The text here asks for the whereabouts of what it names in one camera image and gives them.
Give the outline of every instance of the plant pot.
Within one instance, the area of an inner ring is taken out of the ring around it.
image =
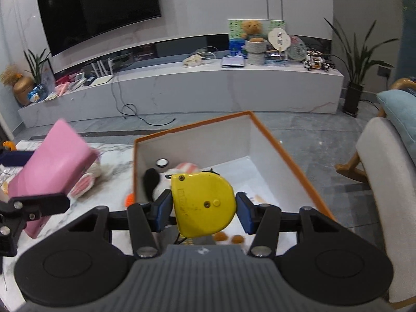
[[[27,106],[30,102],[28,100],[28,93],[33,90],[33,80],[30,77],[22,77],[13,86],[13,94],[17,101],[23,106]]]
[[[267,41],[263,42],[245,42],[245,49],[249,53],[265,53],[267,50]]]
[[[357,117],[358,102],[361,99],[363,93],[363,87],[358,84],[350,83],[347,87],[347,93],[345,95],[345,103],[342,107],[342,112],[352,117]]]

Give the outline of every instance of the wall outlet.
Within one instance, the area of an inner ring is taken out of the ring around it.
[[[390,68],[383,67],[383,66],[379,66],[379,69],[377,71],[378,76],[382,76],[382,77],[385,77],[387,79],[390,78],[391,73],[392,73],[392,70]]]

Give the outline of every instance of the orange toy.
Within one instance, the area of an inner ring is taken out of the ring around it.
[[[5,147],[5,148],[8,148],[9,150],[11,150],[11,151],[16,151],[17,149],[16,149],[16,145],[13,143],[13,142],[9,142],[9,141],[7,141],[7,142],[3,142],[3,146]]]
[[[213,235],[212,235],[212,238],[213,238],[213,239],[214,239],[214,241],[216,241],[216,242],[223,242],[223,241],[225,241],[225,240],[227,240],[227,239],[228,239],[228,236],[226,235],[226,233],[225,233],[225,232],[220,231],[220,232],[217,232],[217,233],[213,234]]]
[[[231,243],[233,244],[242,244],[244,243],[244,237],[241,235],[234,235],[231,239]]]
[[[130,205],[134,204],[136,201],[134,200],[134,194],[130,194],[127,195],[125,201],[124,201],[124,206],[125,207],[129,207]]]

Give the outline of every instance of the blue cushion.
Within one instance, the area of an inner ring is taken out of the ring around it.
[[[387,90],[377,98],[416,164],[416,97],[403,90]]]

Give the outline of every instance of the black plant pot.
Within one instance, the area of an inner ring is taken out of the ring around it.
[[[361,99],[363,93],[363,87],[358,84],[350,83],[347,87],[347,93],[345,95],[345,103],[342,107],[342,111],[352,117],[357,117],[358,102]]]

